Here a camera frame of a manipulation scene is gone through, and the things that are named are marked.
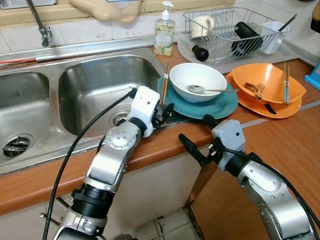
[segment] pump dispenser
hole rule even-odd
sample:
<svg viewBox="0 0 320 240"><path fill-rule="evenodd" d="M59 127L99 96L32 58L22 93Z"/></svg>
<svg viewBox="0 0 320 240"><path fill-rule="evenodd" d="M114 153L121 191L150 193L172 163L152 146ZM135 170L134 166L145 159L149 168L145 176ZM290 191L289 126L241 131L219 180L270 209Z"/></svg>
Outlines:
<svg viewBox="0 0 320 240"><path fill-rule="evenodd" d="M175 21L170 20L168 7L174 7L170 1L163 1L165 9L161 19L155 21L154 53L171 56L174 42Z"/></svg>

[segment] orange plate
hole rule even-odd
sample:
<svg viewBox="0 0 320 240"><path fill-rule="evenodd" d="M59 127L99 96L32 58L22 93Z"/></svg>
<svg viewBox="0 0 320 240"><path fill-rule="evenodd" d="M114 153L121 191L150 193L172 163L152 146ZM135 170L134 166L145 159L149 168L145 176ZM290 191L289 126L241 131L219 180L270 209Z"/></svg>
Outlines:
<svg viewBox="0 0 320 240"><path fill-rule="evenodd" d="M232 70L236 84L251 96L255 96L246 83L265 85L261 94L263 100L281 104L284 101L284 72L270 63L252 63L236 67ZM300 99L306 93L306 89L293 77L289 79L290 103Z"/></svg>
<svg viewBox="0 0 320 240"><path fill-rule="evenodd" d="M231 84L231 86L233 88L235 88L235 89L238 88L238 86L233 78L233 74L231 72L226 76L226 80L227 80L227 82L229 82ZM293 114L295 114L299 110L299 108L301 107L301 103L302 103L302 97L300 99L298 99L297 101L291 103L290 105L285 105L283 103L270 102L269 103L270 106L276 112L276 114L272 114L266 109L266 107L264 105L250 101L248 98L246 98L245 94L246 93L242 90L237 92L238 101L241 105L256 112L257 114L261 114L263 116L274 118L274 119L284 119L284 118L292 116Z"/></svg>

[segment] double sink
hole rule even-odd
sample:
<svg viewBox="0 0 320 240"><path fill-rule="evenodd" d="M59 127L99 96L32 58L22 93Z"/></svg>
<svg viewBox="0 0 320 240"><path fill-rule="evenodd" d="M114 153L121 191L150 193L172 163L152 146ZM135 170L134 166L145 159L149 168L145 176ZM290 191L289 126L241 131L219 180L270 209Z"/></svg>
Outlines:
<svg viewBox="0 0 320 240"><path fill-rule="evenodd" d="M0 71L0 174L65 156L98 113L132 87L157 91L163 73L148 48ZM131 103L127 98L98 120L75 152L96 147Z"/></svg>

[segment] white bowl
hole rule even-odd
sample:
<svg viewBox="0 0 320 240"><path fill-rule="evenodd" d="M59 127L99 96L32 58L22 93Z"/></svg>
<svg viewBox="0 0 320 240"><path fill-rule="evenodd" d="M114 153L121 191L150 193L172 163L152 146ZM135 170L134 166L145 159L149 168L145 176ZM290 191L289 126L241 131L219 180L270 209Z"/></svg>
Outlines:
<svg viewBox="0 0 320 240"><path fill-rule="evenodd" d="M226 78L214 68L199 63L182 63L174 66L169 77L174 90L191 103L205 102L216 98L220 92L203 91L201 94L186 89L187 85L199 85L205 89L226 89Z"/></svg>

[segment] drain strainer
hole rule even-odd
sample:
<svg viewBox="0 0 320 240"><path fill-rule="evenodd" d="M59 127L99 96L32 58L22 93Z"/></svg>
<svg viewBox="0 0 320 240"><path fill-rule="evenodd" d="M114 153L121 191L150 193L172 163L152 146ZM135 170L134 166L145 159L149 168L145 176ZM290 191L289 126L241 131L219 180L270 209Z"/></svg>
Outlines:
<svg viewBox="0 0 320 240"><path fill-rule="evenodd" d="M116 113L114 113L109 119L110 126L115 127L120 121L126 120L126 117L128 116L129 113L130 111L126 111L126 110L117 111Z"/></svg>
<svg viewBox="0 0 320 240"><path fill-rule="evenodd" d="M33 137L29 134L17 134L10 137L1 146L1 157L13 159L23 154L33 144Z"/></svg>

